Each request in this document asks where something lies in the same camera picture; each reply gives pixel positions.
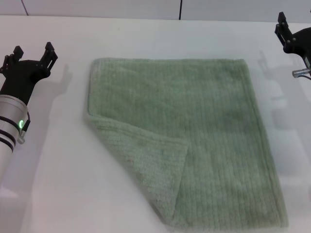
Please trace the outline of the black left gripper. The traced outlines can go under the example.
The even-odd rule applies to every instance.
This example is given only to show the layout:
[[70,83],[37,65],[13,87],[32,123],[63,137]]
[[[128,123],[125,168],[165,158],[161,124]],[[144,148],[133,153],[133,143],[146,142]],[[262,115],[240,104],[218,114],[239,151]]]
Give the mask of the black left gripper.
[[0,72],[4,75],[5,81],[0,93],[15,97],[27,105],[35,85],[50,76],[58,56],[51,42],[46,43],[40,61],[19,61],[23,54],[21,47],[16,46],[12,54],[4,57]]

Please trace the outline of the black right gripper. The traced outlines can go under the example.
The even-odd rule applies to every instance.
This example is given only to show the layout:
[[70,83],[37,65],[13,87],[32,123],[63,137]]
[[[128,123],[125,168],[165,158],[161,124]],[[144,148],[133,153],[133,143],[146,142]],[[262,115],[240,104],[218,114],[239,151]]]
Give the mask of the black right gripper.
[[296,54],[301,58],[311,57],[311,29],[305,28],[296,33],[289,29],[284,12],[278,14],[275,34],[280,40],[283,51],[287,54]]

